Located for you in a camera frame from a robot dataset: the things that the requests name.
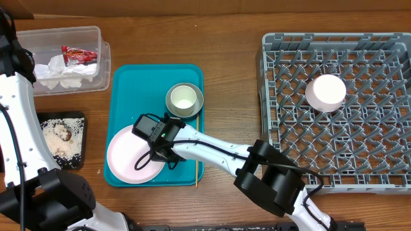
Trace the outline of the large pink plate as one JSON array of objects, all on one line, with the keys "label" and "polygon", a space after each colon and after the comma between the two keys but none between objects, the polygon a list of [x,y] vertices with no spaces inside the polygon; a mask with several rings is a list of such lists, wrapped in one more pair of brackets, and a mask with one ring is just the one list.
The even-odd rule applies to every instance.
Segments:
[{"label": "large pink plate", "polygon": [[128,184],[142,184],[154,179],[163,169],[164,162],[149,161],[141,170],[136,162],[149,150],[148,143],[132,133],[132,125],[121,129],[109,143],[107,164],[112,174]]}]

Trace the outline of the white napkin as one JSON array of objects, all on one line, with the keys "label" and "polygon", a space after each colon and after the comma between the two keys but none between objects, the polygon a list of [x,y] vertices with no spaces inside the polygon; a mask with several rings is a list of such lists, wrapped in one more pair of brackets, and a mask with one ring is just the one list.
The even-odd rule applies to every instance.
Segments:
[{"label": "white napkin", "polygon": [[58,84],[63,88],[78,88],[82,80],[92,81],[97,71],[97,63],[65,65],[63,55],[51,58],[48,65],[35,64],[34,73],[37,81],[48,89],[53,90]]}]

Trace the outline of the cream cup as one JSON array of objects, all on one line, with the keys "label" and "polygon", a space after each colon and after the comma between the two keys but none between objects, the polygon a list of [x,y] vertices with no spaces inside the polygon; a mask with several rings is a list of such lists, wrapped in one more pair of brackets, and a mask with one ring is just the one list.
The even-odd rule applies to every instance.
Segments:
[{"label": "cream cup", "polygon": [[192,87],[179,85],[171,91],[170,101],[173,111],[179,116],[186,117],[194,111],[197,94]]}]

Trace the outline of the red snack wrapper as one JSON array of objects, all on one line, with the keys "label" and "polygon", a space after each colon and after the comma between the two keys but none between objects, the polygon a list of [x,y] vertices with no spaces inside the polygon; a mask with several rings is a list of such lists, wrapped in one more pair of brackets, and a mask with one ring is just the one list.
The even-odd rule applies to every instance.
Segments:
[{"label": "red snack wrapper", "polygon": [[66,66],[93,64],[98,59],[97,52],[69,46],[62,46],[62,54]]}]

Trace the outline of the grey bowl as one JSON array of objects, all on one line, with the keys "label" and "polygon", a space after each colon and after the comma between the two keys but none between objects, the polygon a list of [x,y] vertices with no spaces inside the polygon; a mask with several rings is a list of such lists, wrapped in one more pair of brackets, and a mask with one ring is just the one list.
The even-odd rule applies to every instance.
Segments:
[{"label": "grey bowl", "polygon": [[[193,111],[189,116],[186,116],[186,117],[182,117],[182,116],[180,116],[180,115],[177,115],[177,113],[174,112],[173,109],[171,108],[171,101],[170,101],[171,91],[172,91],[175,87],[177,87],[177,86],[179,86],[179,85],[187,85],[187,86],[190,86],[190,87],[192,87],[192,88],[195,90],[195,92],[196,92],[196,94],[197,94],[197,101],[196,101],[196,103],[195,103],[194,111]],[[181,118],[190,118],[190,117],[196,116],[196,115],[199,113],[199,111],[201,111],[201,109],[202,109],[202,107],[203,107],[203,104],[204,104],[204,95],[203,95],[202,91],[201,91],[196,85],[193,85],[192,83],[178,83],[178,84],[174,85],[174,86],[168,91],[168,93],[167,93],[167,95],[166,95],[166,107],[167,107],[167,109],[168,109],[173,115],[175,115],[175,116],[177,116],[177,117],[181,117]]]}]

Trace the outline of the brown food chunk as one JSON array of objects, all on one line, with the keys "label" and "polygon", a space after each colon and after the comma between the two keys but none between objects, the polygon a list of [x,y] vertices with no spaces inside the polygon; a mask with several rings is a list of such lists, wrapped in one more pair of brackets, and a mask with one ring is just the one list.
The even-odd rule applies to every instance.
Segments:
[{"label": "brown food chunk", "polygon": [[64,124],[58,124],[56,125],[55,128],[56,128],[56,134],[63,141],[69,141],[71,139],[72,133]]}]

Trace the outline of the rice food scraps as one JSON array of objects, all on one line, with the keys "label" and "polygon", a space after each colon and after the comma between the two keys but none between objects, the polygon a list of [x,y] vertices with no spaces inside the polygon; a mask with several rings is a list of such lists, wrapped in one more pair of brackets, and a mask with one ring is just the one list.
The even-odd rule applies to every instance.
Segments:
[{"label": "rice food scraps", "polygon": [[[64,124],[72,133],[69,141],[63,141],[56,134],[56,125]],[[62,169],[80,169],[83,165],[83,136],[85,119],[48,119],[40,124],[46,144]]]}]

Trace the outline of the small white plate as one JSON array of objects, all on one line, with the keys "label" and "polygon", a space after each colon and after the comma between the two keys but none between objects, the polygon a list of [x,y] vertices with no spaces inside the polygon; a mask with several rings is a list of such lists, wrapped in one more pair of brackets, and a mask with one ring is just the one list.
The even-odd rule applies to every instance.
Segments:
[{"label": "small white plate", "polygon": [[345,83],[332,74],[321,75],[306,86],[305,96],[308,104],[320,112],[338,110],[345,99],[347,89]]}]

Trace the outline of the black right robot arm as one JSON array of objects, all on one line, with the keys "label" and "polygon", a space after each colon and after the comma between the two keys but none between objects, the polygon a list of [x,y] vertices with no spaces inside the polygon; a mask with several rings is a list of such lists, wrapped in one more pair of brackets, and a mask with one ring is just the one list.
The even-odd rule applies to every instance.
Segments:
[{"label": "black right robot arm", "polygon": [[147,114],[149,154],[174,167],[198,160],[234,177],[234,185],[267,212],[288,216],[299,230],[336,230],[336,221],[312,202],[302,177],[315,172],[296,166],[271,144],[233,144],[208,136],[180,119]]}]

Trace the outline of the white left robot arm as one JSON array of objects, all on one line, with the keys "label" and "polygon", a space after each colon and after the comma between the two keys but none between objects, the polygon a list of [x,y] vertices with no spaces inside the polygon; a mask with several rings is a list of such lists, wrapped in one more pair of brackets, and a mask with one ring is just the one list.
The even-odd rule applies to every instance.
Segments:
[{"label": "white left robot arm", "polygon": [[98,203],[86,179],[59,168],[33,100],[33,60],[16,35],[1,35],[1,214],[29,230],[139,230]]}]

